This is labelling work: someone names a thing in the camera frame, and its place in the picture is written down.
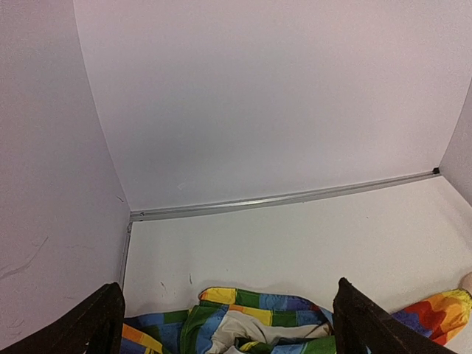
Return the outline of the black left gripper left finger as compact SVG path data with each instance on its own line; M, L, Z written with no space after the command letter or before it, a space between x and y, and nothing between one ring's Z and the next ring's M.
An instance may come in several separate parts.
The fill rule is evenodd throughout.
M125 300L108 283L57 321L1 350L2 353L119 353Z

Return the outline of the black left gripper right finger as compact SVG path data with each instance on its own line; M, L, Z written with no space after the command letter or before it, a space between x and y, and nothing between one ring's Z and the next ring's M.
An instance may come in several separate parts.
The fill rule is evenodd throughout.
M337 353L448 352L394 319L344 277L333 300L333 329Z

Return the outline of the mannequin hand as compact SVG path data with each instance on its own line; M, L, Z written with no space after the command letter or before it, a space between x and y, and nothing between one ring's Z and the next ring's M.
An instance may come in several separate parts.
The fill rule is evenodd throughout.
M459 282L459 287L472 295L472 273L466 274Z

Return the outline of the rainbow striped jacket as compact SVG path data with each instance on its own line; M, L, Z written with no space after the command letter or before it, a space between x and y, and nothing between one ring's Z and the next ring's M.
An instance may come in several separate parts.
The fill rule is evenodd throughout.
M299 296L208 288L189 310L124 320L121 353L335 353L333 314ZM393 313L403 325L446 345L469 322L466 288L430 296Z

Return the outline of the aluminium back rail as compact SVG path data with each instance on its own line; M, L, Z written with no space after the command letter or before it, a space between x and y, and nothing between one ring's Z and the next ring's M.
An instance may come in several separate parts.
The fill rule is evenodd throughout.
M330 187L320 190L309 190L305 192L294 192L282 195L273 195L253 199L241 199L236 201L225 201L210 204L175 206L168 208L143 209L132 211L130 213L128 221L125 237L125 246L122 253L122 262L119 273L119 284L123 286L125 283L125 273L128 262L129 248L131 244L131 232L134 223L144 221L168 220L176 218L191 218L205 215L216 215L227 212L237 212L247 209L259 209L263 207L277 207L287 204L305 203L327 198L340 197L344 195L352 195L360 192L381 190L388 187L395 187L417 181L424 181L440 175L440 169L438 167L435 167L433 170L424 173L417 173L413 175L395 178L387 178L378 181L369 181L360 184L350 184L340 187Z

